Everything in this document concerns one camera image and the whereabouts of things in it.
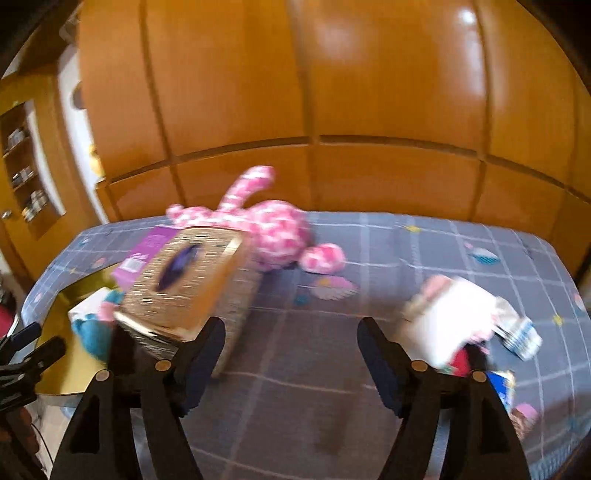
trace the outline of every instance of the gold tissue box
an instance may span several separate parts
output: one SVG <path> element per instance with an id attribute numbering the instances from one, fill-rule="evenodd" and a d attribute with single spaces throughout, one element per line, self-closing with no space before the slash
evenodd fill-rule
<path id="1" fill-rule="evenodd" d="M 250 234 L 187 228 L 146 265 L 126 292 L 115 319 L 152 356 L 170 359 L 183 342 L 195 339 L 210 316 L 220 317 L 226 343 L 213 371 L 217 375 L 242 330 L 260 281 Z"/>

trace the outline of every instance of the bedspread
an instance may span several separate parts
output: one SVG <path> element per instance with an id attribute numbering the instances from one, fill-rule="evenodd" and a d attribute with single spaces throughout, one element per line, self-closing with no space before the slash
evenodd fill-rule
<path id="1" fill-rule="evenodd" d="M 591 320 L 550 244 L 534 235 L 475 223 L 386 213 L 312 212 L 316 242 L 342 246 L 341 275 L 360 286 L 343 300 L 309 295 L 315 275 L 297 268 L 265 275 L 225 372 L 208 386 L 182 424 L 206 479 L 374 479 L 400 421 L 380 402 L 356 346 L 356 327 L 371 315 L 386 334 L 400 308 L 433 274 L 459 275 L 506 298 L 530 317 L 543 345 L 522 362 L 498 338 L 490 361 L 517 378 L 515 404 L 541 412 L 524 440 L 533 478 L 548 478 L 588 432 Z M 158 217 L 82 232 L 51 263 L 22 309 L 43 322 L 57 292 L 98 268 L 120 262 Z M 500 258 L 481 264 L 485 248 Z M 141 415 L 138 454 L 153 478 Z M 429 475 L 445 453 L 442 415 Z"/>

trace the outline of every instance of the red object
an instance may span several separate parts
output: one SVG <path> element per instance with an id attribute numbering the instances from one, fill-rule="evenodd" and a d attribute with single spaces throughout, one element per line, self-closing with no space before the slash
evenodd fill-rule
<path id="1" fill-rule="evenodd" d="M 13 322 L 14 318 L 10 312 L 0 305 L 0 338 L 8 333 Z"/>
<path id="2" fill-rule="evenodd" d="M 468 376 L 470 373 L 470 360 L 468 359 L 468 352 L 466 352 L 465 348 L 462 348 L 456 353 L 449 366 L 453 368 L 452 375 L 456 377 Z"/>

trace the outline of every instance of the cable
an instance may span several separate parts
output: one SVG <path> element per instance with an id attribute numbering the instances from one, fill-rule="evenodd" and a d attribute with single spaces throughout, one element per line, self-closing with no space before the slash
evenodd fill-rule
<path id="1" fill-rule="evenodd" d="M 49 453 L 49 448 L 47 447 L 47 444 L 45 443 L 45 438 L 43 438 L 43 435 L 41 435 L 41 432 L 39 431 L 39 429 L 37 428 L 37 426 L 33 425 L 31 423 L 31 427 L 33 427 L 37 433 L 39 434 L 39 436 L 41 437 L 41 441 L 43 442 L 43 445 L 45 445 L 45 450 L 47 451 L 47 456 L 49 457 L 49 460 L 51 462 L 51 465 L 53 466 L 53 458 L 51 458 L 51 454 Z"/>

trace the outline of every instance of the pink plush toy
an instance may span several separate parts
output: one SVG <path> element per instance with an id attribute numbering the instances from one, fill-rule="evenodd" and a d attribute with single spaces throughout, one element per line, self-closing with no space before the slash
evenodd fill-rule
<path id="1" fill-rule="evenodd" d="M 274 180 L 273 167 L 249 168 L 226 192 L 217 210 L 171 205 L 166 215 L 173 225 L 220 226 L 250 232 L 260 270 L 282 268 L 294 261 L 311 273 L 332 274 L 345 265 L 345 255 L 335 244 L 307 248 L 310 225 L 306 213 L 291 203 L 266 200 L 243 209 L 246 199 L 267 188 Z"/>

